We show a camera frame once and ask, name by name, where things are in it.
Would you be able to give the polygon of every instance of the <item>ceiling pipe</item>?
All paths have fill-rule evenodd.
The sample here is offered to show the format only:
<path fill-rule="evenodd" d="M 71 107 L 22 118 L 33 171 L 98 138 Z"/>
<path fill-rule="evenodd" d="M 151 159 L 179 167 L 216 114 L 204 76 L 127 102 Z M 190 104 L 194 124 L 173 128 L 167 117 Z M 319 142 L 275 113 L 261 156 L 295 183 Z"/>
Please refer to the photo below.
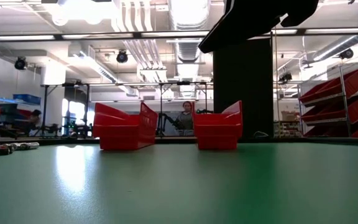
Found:
<path fill-rule="evenodd" d="M 134 32 L 135 29 L 132 25 L 132 17 L 131 17 L 131 2 L 130 0 L 124 0 L 125 4 L 125 26 L 127 27 L 129 32 Z M 149 61 L 149 58 L 147 57 L 146 51 L 143 48 L 142 43 L 139 40 L 133 40 L 134 47 L 136 47 L 136 50 L 140 52 L 140 59 L 146 64 L 147 68 L 152 68 L 152 64 Z"/>
<path fill-rule="evenodd" d="M 168 0 L 169 15 L 173 30 L 203 30 L 209 16 L 211 6 L 210 0 Z M 200 65 L 200 50 L 198 49 L 199 39 L 189 42 L 175 43 L 177 72 L 180 80 L 194 81 L 198 76 Z M 181 86 L 182 96 L 192 97 L 195 94 L 193 86 Z"/>
<path fill-rule="evenodd" d="M 311 64 L 315 62 L 320 62 L 323 60 L 326 60 L 328 58 L 331 58 L 332 56 L 338 55 L 339 53 L 355 46 L 358 44 L 358 35 L 344 35 L 338 40 L 328 44 L 327 46 L 323 47 L 321 50 L 315 51 L 314 53 L 308 53 L 307 55 L 302 54 L 303 56 L 307 56 L 307 60 L 303 61 L 303 64 Z M 280 70 L 286 68 L 291 69 L 298 65 L 297 59 L 292 59 L 286 62 L 284 65 L 282 65 L 278 71 L 280 73 Z"/>
<path fill-rule="evenodd" d="M 150 6 L 150 1 L 145 0 L 143 2 L 144 5 L 144 25 L 146 26 L 146 30 L 151 32 L 153 31 L 153 27 L 152 27 L 152 23 L 151 23 L 151 6 Z M 157 47 L 157 43 L 155 41 L 155 39 L 152 40 L 147 40 L 148 43 L 150 43 L 150 47 L 151 47 L 151 51 L 153 52 L 153 55 L 155 56 L 156 62 L 158 64 L 158 68 L 164 69 L 165 67 L 162 64 L 161 61 L 161 56 L 158 52 L 158 47 Z"/>
<path fill-rule="evenodd" d="M 115 19 L 111 19 L 111 27 L 115 32 L 127 32 L 124 21 L 122 20 L 122 1 L 114 0 L 112 3 L 114 4 L 113 18 Z M 137 64 L 141 66 L 141 69 L 147 68 L 146 63 L 140 59 L 140 52 L 137 51 L 134 43 L 131 40 L 123 40 L 122 43 L 124 44 L 125 48 L 132 54 Z"/>
<path fill-rule="evenodd" d="M 343 36 L 339 38 L 337 41 L 332 42 L 331 44 L 325 46 L 323 49 L 315 52 L 311 57 L 313 59 L 312 62 L 318 62 L 322 60 L 326 60 L 332 56 L 335 56 L 350 47 L 358 44 L 358 35 Z"/>
<path fill-rule="evenodd" d="M 51 22 L 49 22 L 48 20 L 46 20 L 46 18 L 44 18 L 43 16 L 41 16 L 37 11 L 35 11 L 29 4 L 27 4 L 26 2 L 21 2 L 21 4 L 26 7 L 30 12 L 33 12 L 34 15 L 36 15 L 38 18 L 40 18 L 42 21 L 44 21 L 50 28 L 52 28 L 54 31 L 58 32 L 58 33 L 62 33 L 61 30 L 57 29 Z"/>
<path fill-rule="evenodd" d="M 135 26 L 137 31 L 139 32 L 143 32 L 143 25 L 142 25 L 142 18 L 141 18 L 141 10 L 142 8 L 140 7 L 140 2 L 139 1 L 134 1 L 134 6 L 135 6 Z M 154 56 L 154 52 L 150 46 L 150 42 L 147 40 L 143 40 L 143 44 L 146 46 L 147 50 L 149 51 L 149 55 L 153 61 L 153 68 L 157 68 L 158 67 L 158 63 L 157 60 L 155 59 Z"/>

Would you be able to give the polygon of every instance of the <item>shelf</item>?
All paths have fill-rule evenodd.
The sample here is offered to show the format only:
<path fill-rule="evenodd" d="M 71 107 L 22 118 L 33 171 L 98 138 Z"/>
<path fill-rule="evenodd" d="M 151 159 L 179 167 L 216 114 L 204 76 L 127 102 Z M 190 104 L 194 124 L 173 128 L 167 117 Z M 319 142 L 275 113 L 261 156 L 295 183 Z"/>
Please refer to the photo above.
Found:
<path fill-rule="evenodd" d="M 309 107 L 309 106 L 316 106 L 318 104 L 323 104 L 323 103 L 334 103 L 334 102 L 341 100 L 342 97 L 343 97 L 343 94 L 338 93 L 338 94 L 326 96 L 326 97 L 323 97 L 323 98 L 320 98 L 317 100 L 311 100 L 309 102 L 304 103 L 303 106 Z"/>
<path fill-rule="evenodd" d="M 358 69 L 343 76 L 346 98 L 358 93 Z M 299 98 L 305 107 L 318 104 L 332 103 L 344 96 L 341 79 L 339 77 L 316 85 Z"/>
<path fill-rule="evenodd" d="M 354 124 L 358 121 L 358 95 L 347 101 L 349 121 Z M 346 121 L 346 109 L 343 101 L 337 101 L 321 106 L 315 106 L 302 116 L 308 126 L 316 126 L 323 123 Z"/>
<path fill-rule="evenodd" d="M 338 137 L 346 138 L 348 136 L 345 123 L 339 122 L 338 124 L 344 124 L 342 126 L 316 126 L 305 134 L 305 137 Z M 358 122 L 351 125 L 351 137 L 358 138 Z"/>
<path fill-rule="evenodd" d="M 7 98 L 0 98 L 0 102 L 3 103 L 16 103 L 18 105 L 27 105 L 27 106 L 41 106 L 35 103 L 27 103 L 22 100 L 13 100 L 13 99 L 7 99 Z"/>
<path fill-rule="evenodd" d="M 308 126 L 317 126 L 317 125 L 332 124 L 332 123 L 337 123 L 337 122 L 342 122 L 342 121 L 346 122 L 346 118 L 324 119 L 324 120 L 320 120 L 320 121 L 309 121 L 309 122 L 305 122 L 305 124 Z"/>

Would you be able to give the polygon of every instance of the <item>white duct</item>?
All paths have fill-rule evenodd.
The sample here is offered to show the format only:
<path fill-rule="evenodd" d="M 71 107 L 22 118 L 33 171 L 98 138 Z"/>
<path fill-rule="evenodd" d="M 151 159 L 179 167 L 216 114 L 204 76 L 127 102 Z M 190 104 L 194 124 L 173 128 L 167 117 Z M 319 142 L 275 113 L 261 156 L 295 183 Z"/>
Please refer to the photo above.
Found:
<path fill-rule="evenodd" d="M 132 25 L 132 17 L 131 17 L 131 2 L 130 0 L 125 0 L 124 1 L 125 4 L 125 26 L 127 27 L 129 32 L 134 32 L 135 29 Z M 147 57 L 146 51 L 144 50 L 142 43 L 139 40 L 133 40 L 132 41 L 135 45 L 135 47 L 137 47 L 137 50 L 140 51 L 140 58 L 143 60 L 143 62 L 146 63 L 147 68 L 152 68 L 152 64 L 149 61 L 149 58 Z"/>
<path fill-rule="evenodd" d="M 169 13 L 174 30 L 202 30 L 205 29 L 209 16 L 210 0 L 169 0 Z M 200 50 L 199 39 L 175 44 L 178 76 L 180 80 L 195 81 L 198 75 Z M 194 86 L 181 86 L 184 97 L 194 96 Z"/>
<path fill-rule="evenodd" d="M 114 0 L 113 4 L 114 10 L 112 14 L 113 18 L 111 19 L 111 27 L 114 29 L 115 32 L 127 32 L 124 25 L 124 21 L 122 20 L 122 2 L 121 0 Z M 140 65 L 142 69 L 147 68 L 146 63 L 141 60 L 140 52 L 137 51 L 133 41 L 123 40 L 122 43 L 135 58 L 138 65 Z"/>
<path fill-rule="evenodd" d="M 142 8 L 140 7 L 140 2 L 134 1 L 134 5 L 135 5 L 135 26 L 136 26 L 137 31 L 143 32 L 144 30 L 143 30 L 142 18 L 141 18 L 141 13 L 140 13 Z M 150 46 L 150 42 L 148 40 L 143 40 L 143 44 L 146 46 L 147 50 L 149 51 L 149 55 L 152 58 L 153 68 L 158 68 L 158 63 L 154 57 L 154 53 Z"/>
<path fill-rule="evenodd" d="M 148 0 L 145 0 L 143 4 L 144 4 L 144 24 L 146 26 L 146 30 L 153 31 L 152 22 L 151 22 L 152 16 L 151 16 L 150 2 Z M 158 47 L 155 39 L 147 40 L 147 42 L 150 45 L 150 49 L 148 50 L 150 54 L 154 55 L 156 63 L 158 64 L 158 68 L 164 69 L 160 54 L 158 53 Z"/>

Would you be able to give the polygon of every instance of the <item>wall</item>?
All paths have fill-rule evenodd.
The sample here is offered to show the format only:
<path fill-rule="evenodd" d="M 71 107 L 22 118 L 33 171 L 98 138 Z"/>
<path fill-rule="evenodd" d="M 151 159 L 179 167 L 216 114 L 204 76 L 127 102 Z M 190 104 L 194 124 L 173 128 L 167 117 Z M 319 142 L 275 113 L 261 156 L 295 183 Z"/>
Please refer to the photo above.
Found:
<path fill-rule="evenodd" d="M 56 61 L 49 61 L 46 67 L 42 68 L 42 81 L 44 85 L 59 85 L 65 82 L 66 79 L 66 67 Z M 47 97 L 47 110 L 45 124 L 47 126 L 51 124 L 62 123 L 62 101 L 65 97 L 65 89 L 58 87 L 54 89 L 50 86 L 48 88 Z M 45 88 L 42 88 L 42 96 L 45 94 Z"/>
<path fill-rule="evenodd" d="M 31 70 L 18 71 L 12 62 L 0 58 L 0 98 L 12 99 L 13 94 L 40 96 L 41 77 Z M 40 110 L 40 106 L 20 105 L 25 110 Z"/>

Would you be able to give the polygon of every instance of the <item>green table surface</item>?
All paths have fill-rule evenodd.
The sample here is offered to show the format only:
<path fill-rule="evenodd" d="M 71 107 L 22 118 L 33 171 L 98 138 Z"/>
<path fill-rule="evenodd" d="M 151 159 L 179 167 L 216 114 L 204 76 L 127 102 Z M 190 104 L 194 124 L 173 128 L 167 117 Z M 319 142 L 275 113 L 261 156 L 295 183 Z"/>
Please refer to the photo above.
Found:
<path fill-rule="evenodd" d="M 358 224 L 358 146 L 15 152 L 0 156 L 0 223 Z"/>

